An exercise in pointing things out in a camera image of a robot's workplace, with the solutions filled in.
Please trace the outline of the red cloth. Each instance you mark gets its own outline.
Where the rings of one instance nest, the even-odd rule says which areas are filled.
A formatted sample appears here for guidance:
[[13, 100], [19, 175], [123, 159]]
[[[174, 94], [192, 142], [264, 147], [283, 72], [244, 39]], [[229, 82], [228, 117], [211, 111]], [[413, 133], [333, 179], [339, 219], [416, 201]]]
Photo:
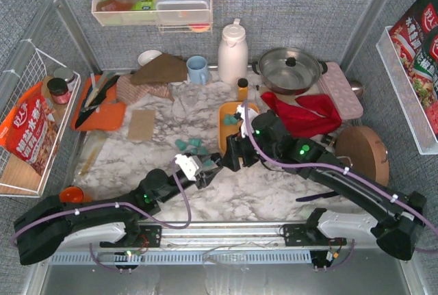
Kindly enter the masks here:
[[283, 102], [273, 92], [263, 93], [261, 99], [295, 138], [326, 135], [342, 125], [342, 118], [327, 94], [296, 97], [296, 105]]

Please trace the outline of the orange storage basket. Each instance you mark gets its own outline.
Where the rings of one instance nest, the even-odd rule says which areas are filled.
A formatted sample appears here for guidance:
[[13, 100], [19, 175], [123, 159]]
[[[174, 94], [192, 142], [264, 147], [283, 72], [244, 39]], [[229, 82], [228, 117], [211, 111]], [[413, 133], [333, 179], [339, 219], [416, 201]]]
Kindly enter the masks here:
[[243, 120], [238, 120], [236, 125], [226, 125], [224, 124], [225, 117], [240, 113], [238, 107], [241, 104], [239, 101], [226, 102], [218, 110], [218, 148], [222, 154], [225, 154], [227, 149], [227, 137], [240, 132], [243, 123]]

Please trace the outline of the tan felt coaster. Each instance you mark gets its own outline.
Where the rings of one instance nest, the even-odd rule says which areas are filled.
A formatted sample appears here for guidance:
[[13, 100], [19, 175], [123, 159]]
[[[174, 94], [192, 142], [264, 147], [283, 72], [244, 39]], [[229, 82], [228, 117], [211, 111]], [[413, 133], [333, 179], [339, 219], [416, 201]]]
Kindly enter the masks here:
[[131, 141], [150, 141], [155, 125], [155, 110], [134, 110], [129, 123], [127, 139]]

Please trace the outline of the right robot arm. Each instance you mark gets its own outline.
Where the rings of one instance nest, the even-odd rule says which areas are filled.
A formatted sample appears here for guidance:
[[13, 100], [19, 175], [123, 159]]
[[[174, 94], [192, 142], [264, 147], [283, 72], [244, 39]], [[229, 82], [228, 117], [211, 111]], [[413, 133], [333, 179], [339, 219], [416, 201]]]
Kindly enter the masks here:
[[375, 238], [377, 246], [388, 255], [408, 261], [412, 258], [426, 225], [426, 197], [419, 192], [404, 194], [390, 189], [355, 172], [322, 145], [309, 138], [295, 138], [271, 110], [259, 114], [239, 104], [235, 117], [240, 130], [227, 137], [222, 159], [225, 167], [238, 171], [256, 162], [269, 162], [289, 174], [320, 183], [365, 210], [371, 217], [368, 227], [352, 226], [352, 218], [334, 222], [326, 209], [315, 210], [310, 221], [327, 238], [345, 238], [347, 231], [363, 230]]

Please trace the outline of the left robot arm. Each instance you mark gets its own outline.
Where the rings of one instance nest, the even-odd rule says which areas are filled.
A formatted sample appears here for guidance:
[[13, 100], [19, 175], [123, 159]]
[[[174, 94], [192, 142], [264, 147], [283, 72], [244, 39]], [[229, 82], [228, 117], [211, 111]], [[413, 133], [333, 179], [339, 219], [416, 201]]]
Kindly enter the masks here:
[[18, 249], [23, 266], [39, 263], [55, 253], [70, 235], [85, 229], [121, 222], [125, 225], [120, 243], [132, 245], [140, 234], [138, 221], [153, 219], [160, 204], [195, 185], [206, 188], [221, 171], [221, 155], [177, 155], [172, 174], [150, 170], [139, 186], [121, 196], [88, 203], [63, 203], [58, 195], [48, 196], [14, 222], [11, 243]]

